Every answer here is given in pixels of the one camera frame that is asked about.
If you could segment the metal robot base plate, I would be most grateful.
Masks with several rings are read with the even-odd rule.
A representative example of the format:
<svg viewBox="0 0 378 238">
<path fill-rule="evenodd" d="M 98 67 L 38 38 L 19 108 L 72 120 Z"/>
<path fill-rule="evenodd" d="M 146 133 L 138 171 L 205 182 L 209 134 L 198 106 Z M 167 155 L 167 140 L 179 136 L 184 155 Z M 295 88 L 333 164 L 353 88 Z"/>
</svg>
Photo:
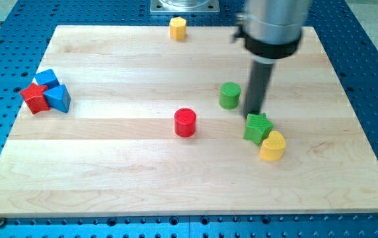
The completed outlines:
<svg viewBox="0 0 378 238">
<path fill-rule="evenodd" d="M 217 13 L 219 0 L 150 0 L 151 13 Z"/>
</svg>

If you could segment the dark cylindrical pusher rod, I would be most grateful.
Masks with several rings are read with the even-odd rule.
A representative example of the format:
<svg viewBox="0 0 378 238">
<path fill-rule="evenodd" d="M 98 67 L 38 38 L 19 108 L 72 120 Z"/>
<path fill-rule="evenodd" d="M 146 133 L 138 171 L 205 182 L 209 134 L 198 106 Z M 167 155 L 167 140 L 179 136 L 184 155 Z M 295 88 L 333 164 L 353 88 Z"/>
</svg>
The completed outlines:
<svg viewBox="0 0 378 238">
<path fill-rule="evenodd" d="M 261 113 L 262 104 L 268 83 L 271 78 L 274 64 L 252 62 L 250 78 L 246 88 L 245 101 L 243 106 L 243 116 L 247 118 L 248 114 L 258 115 Z"/>
</svg>

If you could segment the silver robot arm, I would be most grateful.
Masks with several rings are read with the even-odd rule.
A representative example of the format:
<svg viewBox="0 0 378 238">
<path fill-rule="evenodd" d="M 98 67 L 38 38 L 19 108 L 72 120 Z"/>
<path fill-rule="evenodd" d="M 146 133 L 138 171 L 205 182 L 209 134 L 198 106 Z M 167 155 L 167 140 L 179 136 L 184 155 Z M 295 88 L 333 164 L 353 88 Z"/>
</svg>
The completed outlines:
<svg viewBox="0 0 378 238">
<path fill-rule="evenodd" d="M 298 49 L 311 0 L 248 0 L 237 15 L 233 41 L 243 40 L 252 66 L 243 116 L 260 114 L 276 61 Z"/>
</svg>

